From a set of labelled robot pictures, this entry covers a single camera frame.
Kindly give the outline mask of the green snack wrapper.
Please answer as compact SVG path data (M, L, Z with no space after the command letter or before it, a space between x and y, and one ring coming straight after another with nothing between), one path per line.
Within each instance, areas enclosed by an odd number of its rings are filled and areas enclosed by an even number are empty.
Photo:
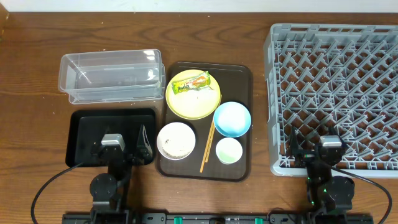
M207 87L210 85L210 83L210 74L208 72L203 72L194 77L172 82L172 91L176 95L186 91L198 90L200 88Z

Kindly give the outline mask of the light blue bowl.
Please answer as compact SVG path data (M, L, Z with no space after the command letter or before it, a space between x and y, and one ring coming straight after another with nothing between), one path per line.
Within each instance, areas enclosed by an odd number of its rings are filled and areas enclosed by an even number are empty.
M229 101L221 104L214 113L215 129L228 138L238 138L249 131L251 114L241 103Z

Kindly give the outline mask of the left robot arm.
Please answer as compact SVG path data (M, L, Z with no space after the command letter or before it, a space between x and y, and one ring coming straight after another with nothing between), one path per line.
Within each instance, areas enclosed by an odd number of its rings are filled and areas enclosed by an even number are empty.
M91 150L107 173L97 175L90 184L93 197L91 223L138 223L141 219L127 205L132 167L144 166L154 159L146 127L139 128L133 147L128 148L121 134L105 134L101 145Z

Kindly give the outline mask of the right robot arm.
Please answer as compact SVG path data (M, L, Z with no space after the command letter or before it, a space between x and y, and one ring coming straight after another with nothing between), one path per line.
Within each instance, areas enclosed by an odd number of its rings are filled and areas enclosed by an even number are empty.
M354 181L349 177L334 176L332 169L342 160L348 145L334 128L321 136L312 149L299 146L298 130L292 128L288 156L295 158L295 166L307 170L307 197L312 209L297 219L297 223L347 223L346 212L352 209Z

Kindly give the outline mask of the pile of white rice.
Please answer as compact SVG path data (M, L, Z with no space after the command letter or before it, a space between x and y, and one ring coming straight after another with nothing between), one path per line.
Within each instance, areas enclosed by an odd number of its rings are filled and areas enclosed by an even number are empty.
M162 145L162 150L167 157L172 159L184 157L189 153L189 149L186 146L180 145L178 141L173 139L166 139Z

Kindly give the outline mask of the small pale green cup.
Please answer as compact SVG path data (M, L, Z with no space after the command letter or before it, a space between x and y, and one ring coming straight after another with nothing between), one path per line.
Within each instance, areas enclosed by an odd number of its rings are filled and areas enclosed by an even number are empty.
M216 155L221 163L230 165L238 162L243 154L243 147L235 138L223 138L216 145Z

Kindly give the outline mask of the white bowl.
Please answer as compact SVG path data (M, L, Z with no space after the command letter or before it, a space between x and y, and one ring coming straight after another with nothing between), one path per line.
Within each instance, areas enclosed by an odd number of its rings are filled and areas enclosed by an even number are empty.
M158 133L157 148L167 159L177 161L189 156L196 144L193 129L185 123L166 124Z

